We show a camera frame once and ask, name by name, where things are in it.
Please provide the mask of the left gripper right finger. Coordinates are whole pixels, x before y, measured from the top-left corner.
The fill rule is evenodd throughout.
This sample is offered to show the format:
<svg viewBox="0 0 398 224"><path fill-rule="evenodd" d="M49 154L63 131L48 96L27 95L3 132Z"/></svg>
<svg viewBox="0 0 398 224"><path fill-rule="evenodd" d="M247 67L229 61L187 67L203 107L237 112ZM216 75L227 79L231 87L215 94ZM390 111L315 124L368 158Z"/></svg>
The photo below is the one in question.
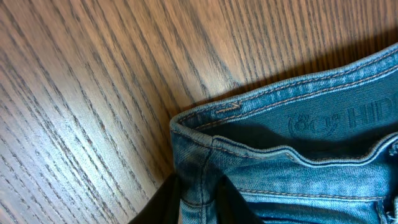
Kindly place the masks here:
<svg viewBox="0 0 398 224"><path fill-rule="evenodd" d="M263 224L226 175L217 183L215 204L218 224Z"/></svg>

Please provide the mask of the light blue denim jeans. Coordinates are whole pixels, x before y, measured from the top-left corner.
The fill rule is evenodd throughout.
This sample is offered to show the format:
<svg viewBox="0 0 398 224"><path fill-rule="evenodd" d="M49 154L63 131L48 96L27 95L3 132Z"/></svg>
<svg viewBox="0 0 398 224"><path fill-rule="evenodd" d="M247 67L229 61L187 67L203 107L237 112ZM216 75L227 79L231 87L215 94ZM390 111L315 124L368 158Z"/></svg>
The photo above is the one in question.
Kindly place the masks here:
<svg viewBox="0 0 398 224"><path fill-rule="evenodd" d="M397 222L397 46L170 121L182 221L227 177L265 223Z"/></svg>

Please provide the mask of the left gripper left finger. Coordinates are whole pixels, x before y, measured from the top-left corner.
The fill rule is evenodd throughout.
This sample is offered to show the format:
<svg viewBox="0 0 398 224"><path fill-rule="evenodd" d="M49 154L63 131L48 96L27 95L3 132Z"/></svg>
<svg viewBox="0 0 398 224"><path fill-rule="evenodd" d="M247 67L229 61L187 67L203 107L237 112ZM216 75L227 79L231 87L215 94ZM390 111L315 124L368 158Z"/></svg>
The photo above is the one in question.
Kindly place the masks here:
<svg viewBox="0 0 398 224"><path fill-rule="evenodd" d="M180 179L170 174L129 224L178 224L180 194Z"/></svg>

